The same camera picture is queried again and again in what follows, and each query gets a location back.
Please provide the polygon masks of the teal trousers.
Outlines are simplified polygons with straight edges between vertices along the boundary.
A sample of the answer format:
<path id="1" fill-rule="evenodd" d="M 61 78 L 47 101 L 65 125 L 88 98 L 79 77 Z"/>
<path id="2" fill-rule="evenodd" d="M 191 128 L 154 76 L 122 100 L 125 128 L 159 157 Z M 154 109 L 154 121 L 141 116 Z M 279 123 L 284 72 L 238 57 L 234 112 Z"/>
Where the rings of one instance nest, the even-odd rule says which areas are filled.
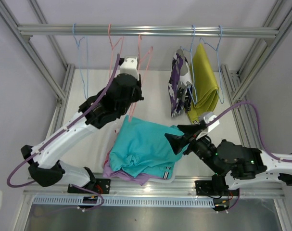
<path id="1" fill-rule="evenodd" d="M 169 180 L 183 151 L 174 154 L 165 134 L 182 136 L 176 126 L 165 126 L 126 116 L 110 152 L 112 171 L 122 170 L 136 178 L 147 174 Z"/>

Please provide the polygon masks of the purple white patterned trousers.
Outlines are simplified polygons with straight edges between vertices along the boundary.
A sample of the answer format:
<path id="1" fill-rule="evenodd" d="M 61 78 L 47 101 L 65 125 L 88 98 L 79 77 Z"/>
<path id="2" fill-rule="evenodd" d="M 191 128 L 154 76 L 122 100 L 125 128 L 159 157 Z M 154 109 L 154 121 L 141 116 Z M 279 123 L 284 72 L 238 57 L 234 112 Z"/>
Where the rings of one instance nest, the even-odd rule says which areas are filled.
<path id="1" fill-rule="evenodd" d="M 172 59 L 168 92 L 172 117 L 191 110 L 192 79 L 189 63 L 182 49 L 178 49 Z"/>

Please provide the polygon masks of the lilac purple trousers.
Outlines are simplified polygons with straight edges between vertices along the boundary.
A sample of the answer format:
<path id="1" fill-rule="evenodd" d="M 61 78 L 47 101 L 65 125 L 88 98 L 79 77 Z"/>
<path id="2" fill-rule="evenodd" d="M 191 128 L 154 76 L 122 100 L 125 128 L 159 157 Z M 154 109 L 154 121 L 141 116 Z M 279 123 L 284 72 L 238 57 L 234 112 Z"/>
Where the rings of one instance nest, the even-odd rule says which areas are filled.
<path id="1" fill-rule="evenodd" d="M 110 166 L 105 166 L 103 169 L 103 177 L 105 178 L 120 178 L 125 181 L 130 181 L 137 183 L 139 185 L 144 185 L 150 178 L 150 175 L 147 174 L 139 174 L 137 177 L 133 177 L 126 172 L 119 170 L 119 171 L 112 171 Z"/>

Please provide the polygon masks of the light blue wire hanger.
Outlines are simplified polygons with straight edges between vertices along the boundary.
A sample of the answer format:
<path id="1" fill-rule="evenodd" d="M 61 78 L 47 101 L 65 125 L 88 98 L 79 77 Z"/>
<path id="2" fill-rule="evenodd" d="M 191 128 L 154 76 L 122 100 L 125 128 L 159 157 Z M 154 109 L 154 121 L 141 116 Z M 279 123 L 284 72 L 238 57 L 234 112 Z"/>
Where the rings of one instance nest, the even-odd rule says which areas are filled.
<path id="1" fill-rule="evenodd" d="M 76 36 L 77 23 L 72 25 L 72 35 L 76 43 L 78 70 L 83 84 L 84 98 L 89 97 L 89 39 L 88 36 Z"/>

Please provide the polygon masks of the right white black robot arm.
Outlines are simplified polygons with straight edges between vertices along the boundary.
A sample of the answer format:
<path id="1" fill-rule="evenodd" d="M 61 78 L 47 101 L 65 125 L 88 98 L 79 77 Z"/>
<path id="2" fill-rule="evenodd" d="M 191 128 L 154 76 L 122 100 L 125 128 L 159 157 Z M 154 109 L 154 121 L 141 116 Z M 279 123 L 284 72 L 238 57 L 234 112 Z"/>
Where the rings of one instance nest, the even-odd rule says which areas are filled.
<path id="1" fill-rule="evenodd" d="M 292 154 L 270 155 L 266 151 L 236 145 L 226 139 L 215 146 L 208 134 L 218 123 L 200 122 L 178 125 L 183 135 L 166 133 L 174 154 L 194 153 L 213 172 L 207 186 L 196 182 L 196 190 L 223 194 L 244 186 L 265 182 L 284 182 L 292 186 Z"/>

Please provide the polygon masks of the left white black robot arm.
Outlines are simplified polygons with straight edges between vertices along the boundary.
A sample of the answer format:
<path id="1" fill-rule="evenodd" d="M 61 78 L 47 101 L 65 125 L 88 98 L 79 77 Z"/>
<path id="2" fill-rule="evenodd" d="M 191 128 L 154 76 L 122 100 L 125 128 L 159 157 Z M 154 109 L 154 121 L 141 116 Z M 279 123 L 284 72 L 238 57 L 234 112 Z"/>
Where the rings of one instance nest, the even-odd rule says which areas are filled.
<path id="1" fill-rule="evenodd" d="M 75 144 L 93 134 L 106 124 L 125 115 L 132 103 L 143 100 L 140 77 L 119 74 L 106 92 L 89 97 L 60 131 L 62 134 L 44 141 L 41 145 L 22 147 L 24 159 L 28 160 L 31 178 L 42 187 L 56 183 L 77 185 L 83 192 L 95 189 L 96 179 L 88 167 L 75 167 L 61 161 L 61 157 Z"/>

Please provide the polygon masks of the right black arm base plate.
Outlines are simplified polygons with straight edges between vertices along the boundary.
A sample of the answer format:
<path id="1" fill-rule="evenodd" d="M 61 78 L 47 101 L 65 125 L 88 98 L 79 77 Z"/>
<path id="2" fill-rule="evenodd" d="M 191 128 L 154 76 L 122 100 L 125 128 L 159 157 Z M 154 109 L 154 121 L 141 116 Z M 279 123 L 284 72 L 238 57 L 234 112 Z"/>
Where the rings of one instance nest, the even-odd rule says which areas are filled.
<path id="1" fill-rule="evenodd" d="M 198 196 L 208 196 L 212 199 L 220 199 L 225 196 L 238 196 L 239 190 L 230 190 L 223 182 L 212 180 L 196 180 L 195 190 Z"/>

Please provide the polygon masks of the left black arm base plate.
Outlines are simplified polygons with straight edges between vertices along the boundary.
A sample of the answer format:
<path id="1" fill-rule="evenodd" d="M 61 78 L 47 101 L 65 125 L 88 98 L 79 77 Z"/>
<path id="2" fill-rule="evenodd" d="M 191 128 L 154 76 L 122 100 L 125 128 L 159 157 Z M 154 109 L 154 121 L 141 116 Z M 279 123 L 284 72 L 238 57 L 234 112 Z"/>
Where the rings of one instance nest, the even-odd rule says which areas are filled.
<path id="1" fill-rule="evenodd" d="M 96 192 L 98 194 L 109 194 L 110 193 L 110 185 L 111 180 L 110 179 L 96 179 L 95 183 L 88 183 L 87 185 L 83 186 L 83 189 L 79 189 L 77 187 L 74 187 L 72 184 L 70 184 L 67 188 L 68 193 L 79 193 L 79 194 L 86 194 L 90 193 L 88 191 L 85 191 L 84 189 L 91 190 L 93 192 Z"/>

